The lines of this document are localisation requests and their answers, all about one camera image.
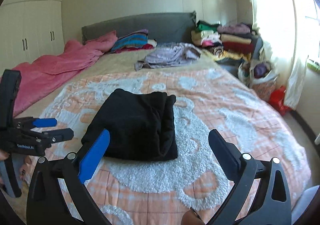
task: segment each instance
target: beige bed sheet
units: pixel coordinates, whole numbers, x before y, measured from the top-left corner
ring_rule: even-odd
[[[106,75],[111,73],[124,73],[124,72],[135,72],[134,64],[143,59],[147,54],[152,52],[153,50],[139,50],[134,52],[124,52],[120,54],[109,54],[102,56],[95,65],[91,66],[89,69],[84,70],[79,75],[75,76],[68,83],[73,83],[79,81],[81,79],[86,79],[91,76],[96,75]],[[203,52],[200,59],[194,62],[192,65],[182,66],[182,67],[169,67],[169,68],[161,68],[161,69],[141,69],[141,72],[147,71],[161,71],[161,72],[177,72],[177,71],[185,71],[185,70],[201,70],[201,69],[210,69],[210,68],[218,68],[219,65],[212,61],[210,54],[207,52]],[[63,87],[56,89],[54,92],[41,99],[23,113],[21,113],[18,117],[25,116],[33,116],[39,117],[42,111],[49,106],[49,104],[57,97],[57,95],[62,91]],[[26,223],[26,202],[28,196],[28,186],[26,183],[23,184],[22,188],[22,196],[17,199],[13,199],[6,196],[9,204],[15,210],[17,215]]]

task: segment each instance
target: wardrobe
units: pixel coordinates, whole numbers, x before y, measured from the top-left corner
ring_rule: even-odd
[[[0,75],[19,63],[63,52],[61,0],[4,0],[0,6]]]

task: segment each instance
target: baseboard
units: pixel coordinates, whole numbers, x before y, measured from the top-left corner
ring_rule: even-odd
[[[295,110],[290,112],[292,117],[299,123],[303,131],[306,133],[314,148],[316,149],[318,155],[320,156],[320,145],[315,144],[315,139],[317,135],[313,132],[312,128],[308,125],[308,123],[303,119],[303,117]]]

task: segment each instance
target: round metal bolt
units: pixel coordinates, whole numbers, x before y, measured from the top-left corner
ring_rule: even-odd
[[[75,157],[76,157],[75,153],[70,153],[70,154],[67,155],[67,158],[70,159],[70,160],[75,159]]]
[[[247,153],[243,154],[242,157],[245,159],[245,160],[250,160],[251,159],[251,156]]]
[[[272,159],[272,161],[273,161],[274,163],[276,163],[276,164],[279,164],[279,163],[280,163],[280,159],[277,158],[277,157],[274,157],[274,158]]]
[[[45,161],[45,158],[44,158],[44,157],[40,157],[40,158],[38,159],[38,162],[39,162],[40,164],[42,164],[44,161]]]

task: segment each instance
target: gray headboard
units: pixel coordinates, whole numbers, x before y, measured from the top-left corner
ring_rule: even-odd
[[[192,13],[154,13],[116,18],[90,26],[82,27],[82,41],[96,39],[116,30],[121,37],[140,29],[149,30],[149,39],[158,43],[189,42],[191,30],[196,25],[196,12]]]

